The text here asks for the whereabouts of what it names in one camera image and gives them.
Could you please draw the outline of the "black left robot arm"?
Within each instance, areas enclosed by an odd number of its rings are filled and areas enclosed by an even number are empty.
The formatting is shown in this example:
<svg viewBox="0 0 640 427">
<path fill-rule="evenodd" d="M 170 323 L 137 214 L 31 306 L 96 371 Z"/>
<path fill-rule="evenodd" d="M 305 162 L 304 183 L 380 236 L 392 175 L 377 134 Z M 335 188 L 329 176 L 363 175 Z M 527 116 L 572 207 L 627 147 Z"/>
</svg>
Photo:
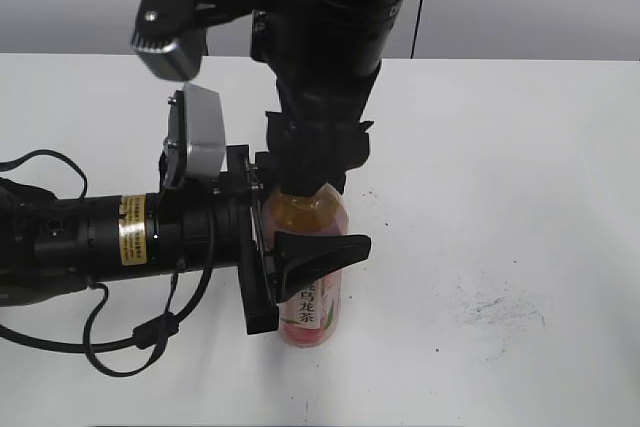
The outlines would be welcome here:
<svg viewBox="0 0 640 427">
<path fill-rule="evenodd" d="M 246 330 L 274 331 L 279 307 L 322 277 L 367 259 L 364 235 L 277 233 L 267 245 L 260 210 L 270 184 L 245 145 L 227 150 L 211 180 L 183 179 L 158 193 L 59 200 L 10 181 L 1 184 L 1 303 L 30 305 L 129 280 L 206 266 L 235 267 Z"/>
</svg>

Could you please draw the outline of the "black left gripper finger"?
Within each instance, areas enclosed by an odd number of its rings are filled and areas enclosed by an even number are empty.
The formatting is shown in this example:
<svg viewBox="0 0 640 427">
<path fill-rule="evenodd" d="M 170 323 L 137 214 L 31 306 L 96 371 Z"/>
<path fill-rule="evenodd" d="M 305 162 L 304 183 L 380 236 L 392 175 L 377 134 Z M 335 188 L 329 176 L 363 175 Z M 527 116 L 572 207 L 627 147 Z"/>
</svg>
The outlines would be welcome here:
<svg viewBox="0 0 640 427">
<path fill-rule="evenodd" d="M 255 153 L 253 171 L 260 182 L 273 181 L 273 159 L 269 152 Z"/>
<path fill-rule="evenodd" d="M 289 301 L 327 275 L 365 261 L 371 244 L 366 235 L 307 236 L 277 232 L 273 246 L 276 302 Z"/>
</svg>

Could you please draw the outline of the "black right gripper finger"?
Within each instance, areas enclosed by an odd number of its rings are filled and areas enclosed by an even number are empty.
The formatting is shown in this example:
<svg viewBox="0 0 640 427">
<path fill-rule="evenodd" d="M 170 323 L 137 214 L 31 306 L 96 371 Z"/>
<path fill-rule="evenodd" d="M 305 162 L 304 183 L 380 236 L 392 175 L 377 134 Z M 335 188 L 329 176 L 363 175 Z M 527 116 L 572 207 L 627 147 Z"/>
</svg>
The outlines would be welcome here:
<svg viewBox="0 0 640 427">
<path fill-rule="evenodd" d="M 325 184 L 312 162 L 308 149 L 293 143 L 268 146 L 275 163 L 280 190 L 290 196 L 313 196 Z"/>
<path fill-rule="evenodd" d="M 321 163 L 325 182 L 336 190 L 344 190 L 347 172 L 362 167 L 369 155 L 369 144 L 348 144 L 329 150 Z"/>
</svg>

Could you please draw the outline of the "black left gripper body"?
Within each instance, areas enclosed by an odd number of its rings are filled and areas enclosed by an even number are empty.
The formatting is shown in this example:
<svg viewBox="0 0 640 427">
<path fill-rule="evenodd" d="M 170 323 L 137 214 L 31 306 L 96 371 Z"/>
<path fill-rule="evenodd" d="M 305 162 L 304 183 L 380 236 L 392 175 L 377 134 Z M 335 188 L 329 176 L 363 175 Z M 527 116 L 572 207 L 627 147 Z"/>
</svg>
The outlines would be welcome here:
<svg viewBox="0 0 640 427">
<path fill-rule="evenodd" d="M 237 267 L 246 332 L 272 332 L 278 329 L 279 308 L 265 260 L 262 185 L 250 162 L 249 147 L 227 147 L 226 166 L 213 187 L 215 265 Z"/>
</svg>

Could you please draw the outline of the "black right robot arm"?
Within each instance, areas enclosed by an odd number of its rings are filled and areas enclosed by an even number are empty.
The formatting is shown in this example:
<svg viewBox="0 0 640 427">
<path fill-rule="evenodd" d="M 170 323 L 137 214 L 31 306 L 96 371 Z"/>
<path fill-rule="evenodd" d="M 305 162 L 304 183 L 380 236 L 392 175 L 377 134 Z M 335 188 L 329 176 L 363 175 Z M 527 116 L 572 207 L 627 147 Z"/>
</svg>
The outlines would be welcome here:
<svg viewBox="0 0 640 427">
<path fill-rule="evenodd" d="M 281 108 L 267 146 L 281 190 L 342 190 L 370 154 L 363 113 L 404 0 L 201 0 L 207 26 L 254 18 L 251 55 L 275 74 Z"/>
</svg>

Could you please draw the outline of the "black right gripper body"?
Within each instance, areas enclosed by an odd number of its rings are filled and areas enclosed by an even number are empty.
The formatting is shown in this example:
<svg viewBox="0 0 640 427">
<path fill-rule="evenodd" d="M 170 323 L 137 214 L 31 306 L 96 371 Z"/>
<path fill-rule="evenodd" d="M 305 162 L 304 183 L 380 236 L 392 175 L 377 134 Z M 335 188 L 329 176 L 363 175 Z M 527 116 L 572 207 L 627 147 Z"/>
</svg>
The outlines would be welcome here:
<svg viewBox="0 0 640 427">
<path fill-rule="evenodd" d="M 370 121 L 362 118 L 382 62 L 348 72 L 325 65 L 268 59 L 281 110 L 267 112 L 267 146 L 275 157 L 367 157 Z"/>
</svg>

